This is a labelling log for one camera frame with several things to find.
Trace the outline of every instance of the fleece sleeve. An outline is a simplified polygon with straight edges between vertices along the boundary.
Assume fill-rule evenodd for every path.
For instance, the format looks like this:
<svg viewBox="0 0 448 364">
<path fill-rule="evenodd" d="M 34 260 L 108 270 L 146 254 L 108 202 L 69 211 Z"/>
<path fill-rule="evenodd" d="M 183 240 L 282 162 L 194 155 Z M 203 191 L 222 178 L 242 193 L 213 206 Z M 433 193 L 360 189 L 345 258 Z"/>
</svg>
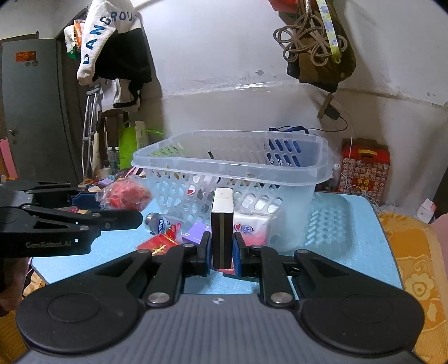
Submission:
<svg viewBox="0 0 448 364">
<path fill-rule="evenodd" d="M 106 41 L 116 31 L 108 1 L 93 0 L 84 24 L 81 44 L 81 64 L 77 78 L 82 86 L 93 82 L 95 62 Z"/>
</svg>

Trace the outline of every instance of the tabletop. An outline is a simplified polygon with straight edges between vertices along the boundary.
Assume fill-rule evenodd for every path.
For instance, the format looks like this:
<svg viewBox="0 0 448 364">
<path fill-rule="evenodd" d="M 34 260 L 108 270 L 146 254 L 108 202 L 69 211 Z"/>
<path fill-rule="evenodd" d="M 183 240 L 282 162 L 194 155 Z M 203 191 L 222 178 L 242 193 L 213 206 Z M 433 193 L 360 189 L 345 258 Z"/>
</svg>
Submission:
<svg viewBox="0 0 448 364">
<path fill-rule="evenodd" d="M 155 201 L 142 212 L 159 212 Z M 104 231 L 82 256 L 33 258 L 34 270 L 48 283 L 68 278 L 132 252 L 152 237 L 143 225 L 135 230 Z M 362 196 L 314 194 L 309 224 L 297 247 L 323 255 L 392 286 L 402 288 L 395 259 L 379 220 Z M 258 283 L 212 271 L 207 277 L 189 277 L 185 293 L 240 294 L 259 292 Z"/>
</svg>

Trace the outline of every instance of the wall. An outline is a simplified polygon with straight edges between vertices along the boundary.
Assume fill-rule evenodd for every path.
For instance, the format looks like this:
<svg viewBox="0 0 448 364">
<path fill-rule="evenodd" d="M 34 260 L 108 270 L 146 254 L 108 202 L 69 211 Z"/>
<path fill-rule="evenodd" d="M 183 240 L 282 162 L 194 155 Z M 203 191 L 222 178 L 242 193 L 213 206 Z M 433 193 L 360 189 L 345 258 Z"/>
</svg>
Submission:
<svg viewBox="0 0 448 364">
<path fill-rule="evenodd" d="M 67 1 L 59 1 L 57 26 L 85 6 Z M 315 115 L 325 94 L 286 75 L 272 38 L 284 22 L 268 0 L 133 2 L 155 68 L 136 115 L 148 126 L 167 136 L 319 126 Z M 335 0 L 335 6 L 358 62 L 335 98 L 351 115 L 355 137 L 390 146 L 388 202 L 418 206 L 434 195 L 448 164 L 448 47 L 440 31 L 448 29 L 448 15 L 432 0 Z M 323 121 L 325 128 L 339 125 Z M 350 135 L 349 129 L 326 136 L 337 145 Z"/>
<path fill-rule="evenodd" d="M 0 8 L 0 39 L 39 32 L 39 38 L 53 38 L 49 16 L 57 0 L 10 0 Z"/>
</svg>

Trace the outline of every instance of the metal crutch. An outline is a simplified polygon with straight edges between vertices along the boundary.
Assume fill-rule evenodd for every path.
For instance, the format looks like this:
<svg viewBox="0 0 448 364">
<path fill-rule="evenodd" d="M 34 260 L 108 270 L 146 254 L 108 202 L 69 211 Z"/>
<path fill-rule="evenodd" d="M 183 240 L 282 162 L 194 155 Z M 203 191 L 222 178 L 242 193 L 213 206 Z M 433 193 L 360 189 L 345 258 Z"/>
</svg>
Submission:
<svg viewBox="0 0 448 364">
<path fill-rule="evenodd" d="M 92 167 L 92 143 L 95 133 L 96 123 L 98 121 L 98 96 L 100 86 L 87 91 L 86 114 L 84 116 L 84 128 L 82 132 L 82 148 L 81 148 L 81 163 L 82 163 L 82 178 L 87 178 L 89 167 Z M 84 151 L 87 148 L 87 158 L 84 157 Z"/>
</svg>

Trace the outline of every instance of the plastic basket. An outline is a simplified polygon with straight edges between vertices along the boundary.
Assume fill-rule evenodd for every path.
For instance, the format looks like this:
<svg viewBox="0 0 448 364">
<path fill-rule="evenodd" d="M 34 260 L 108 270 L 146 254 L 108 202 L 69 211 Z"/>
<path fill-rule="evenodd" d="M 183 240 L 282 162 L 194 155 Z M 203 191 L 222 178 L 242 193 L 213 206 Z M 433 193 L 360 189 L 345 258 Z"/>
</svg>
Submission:
<svg viewBox="0 0 448 364">
<path fill-rule="evenodd" d="M 161 211 L 186 221 L 208 221 L 214 189 L 233 188 L 236 211 L 294 226 L 277 243 L 282 251 L 303 233 L 315 185 L 332 175 L 325 138 L 274 131 L 182 134 L 136 151 L 132 165 L 145 169 Z"/>
</svg>

